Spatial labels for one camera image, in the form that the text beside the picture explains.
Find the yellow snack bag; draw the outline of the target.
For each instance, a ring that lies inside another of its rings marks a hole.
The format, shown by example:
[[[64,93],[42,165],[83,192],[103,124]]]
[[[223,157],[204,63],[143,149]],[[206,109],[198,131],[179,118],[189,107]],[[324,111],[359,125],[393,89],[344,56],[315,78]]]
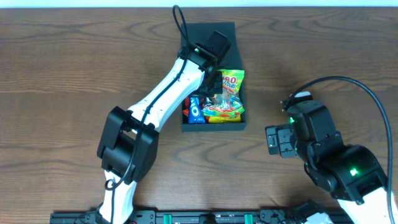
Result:
[[[219,117],[219,116],[205,116],[205,120],[207,123],[210,123],[210,124],[241,123],[242,122],[240,115],[237,117],[234,117],[234,118],[226,118],[226,117]]]

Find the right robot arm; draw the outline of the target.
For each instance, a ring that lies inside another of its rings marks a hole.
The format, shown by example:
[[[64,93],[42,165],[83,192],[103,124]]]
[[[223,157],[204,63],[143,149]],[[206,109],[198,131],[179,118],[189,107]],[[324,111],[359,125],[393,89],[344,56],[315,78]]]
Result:
[[[318,100],[291,106],[289,122],[265,128],[269,154],[298,157],[312,182],[336,199],[354,223],[394,223],[387,175],[376,156],[345,144],[329,109]]]

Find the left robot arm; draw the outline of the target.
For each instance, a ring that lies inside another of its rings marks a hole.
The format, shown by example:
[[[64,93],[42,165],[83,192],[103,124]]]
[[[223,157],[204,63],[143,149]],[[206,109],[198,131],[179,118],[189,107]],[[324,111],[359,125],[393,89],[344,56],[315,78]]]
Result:
[[[98,223],[125,223],[130,217],[136,185],[155,161],[160,130],[186,97],[211,90],[230,46],[218,31],[204,44],[187,42],[169,73],[146,97],[127,110],[117,106],[108,114],[97,150],[106,177]]]

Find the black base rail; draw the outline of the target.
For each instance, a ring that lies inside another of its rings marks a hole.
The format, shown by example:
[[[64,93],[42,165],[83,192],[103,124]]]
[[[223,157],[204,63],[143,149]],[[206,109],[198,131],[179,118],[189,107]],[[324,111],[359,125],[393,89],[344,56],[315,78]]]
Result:
[[[53,213],[50,224],[101,223],[96,211],[85,213]],[[200,223],[293,223],[285,217],[284,210],[217,211],[217,212],[156,212],[136,210],[127,219],[133,224],[200,224]]]

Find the blue Oreo cookie pack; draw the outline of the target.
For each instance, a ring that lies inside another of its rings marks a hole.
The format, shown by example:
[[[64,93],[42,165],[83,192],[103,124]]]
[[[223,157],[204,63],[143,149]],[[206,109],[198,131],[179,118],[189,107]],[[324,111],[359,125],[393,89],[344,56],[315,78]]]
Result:
[[[200,107],[200,99],[191,97],[189,104],[188,113],[188,123],[189,124],[205,124],[205,117],[203,115],[202,109]]]

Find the green Haribo gummy bag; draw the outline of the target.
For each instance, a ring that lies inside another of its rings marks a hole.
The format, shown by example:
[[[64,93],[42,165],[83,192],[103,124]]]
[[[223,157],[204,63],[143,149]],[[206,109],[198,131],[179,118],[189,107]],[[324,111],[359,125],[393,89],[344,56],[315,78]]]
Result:
[[[243,102],[240,99],[245,71],[220,69],[222,74],[222,93],[205,99],[202,109],[204,116],[236,118],[244,113]]]

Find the black gift box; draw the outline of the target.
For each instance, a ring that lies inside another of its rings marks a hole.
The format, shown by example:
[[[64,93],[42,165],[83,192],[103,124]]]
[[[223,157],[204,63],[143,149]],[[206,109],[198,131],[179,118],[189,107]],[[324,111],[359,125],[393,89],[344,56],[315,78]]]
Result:
[[[204,44],[214,31],[227,36],[231,47],[220,63],[221,68],[243,70],[243,63],[239,53],[234,22],[188,23],[188,38],[192,43]],[[240,123],[216,124],[189,124],[188,117],[182,116],[182,132],[209,132],[209,131],[242,131],[247,124],[246,112],[241,114]]]

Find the red candy bag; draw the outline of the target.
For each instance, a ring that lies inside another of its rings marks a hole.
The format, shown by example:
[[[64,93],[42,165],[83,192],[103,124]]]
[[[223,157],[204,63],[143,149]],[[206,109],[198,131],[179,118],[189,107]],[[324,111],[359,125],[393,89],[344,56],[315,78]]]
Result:
[[[189,106],[190,106],[190,98],[186,97],[183,102],[183,114],[188,117],[189,116]]]

